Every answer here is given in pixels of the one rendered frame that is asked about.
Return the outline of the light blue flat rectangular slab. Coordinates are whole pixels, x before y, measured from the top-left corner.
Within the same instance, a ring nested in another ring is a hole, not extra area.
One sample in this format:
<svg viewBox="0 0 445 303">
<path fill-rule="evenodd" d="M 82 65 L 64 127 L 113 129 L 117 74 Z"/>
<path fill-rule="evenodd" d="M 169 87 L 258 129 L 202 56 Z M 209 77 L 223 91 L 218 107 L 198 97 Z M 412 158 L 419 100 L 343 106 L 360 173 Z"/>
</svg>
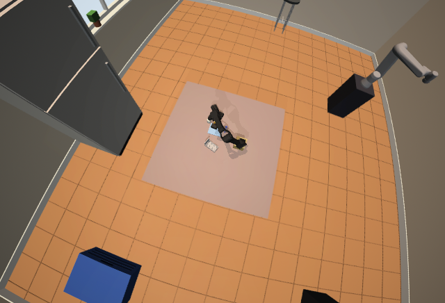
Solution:
<svg viewBox="0 0 445 303">
<path fill-rule="evenodd" d="M 211 123 L 211 125 L 212 125 L 212 123 Z M 212 129 L 212 128 L 211 128 L 211 125 L 210 125 L 210 127 L 209 127 L 208 133 L 220 137 L 220 133 L 218 132 L 218 128 L 217 128 L 216 130 L 215 130 L 215 129 Z"/>
</svg>

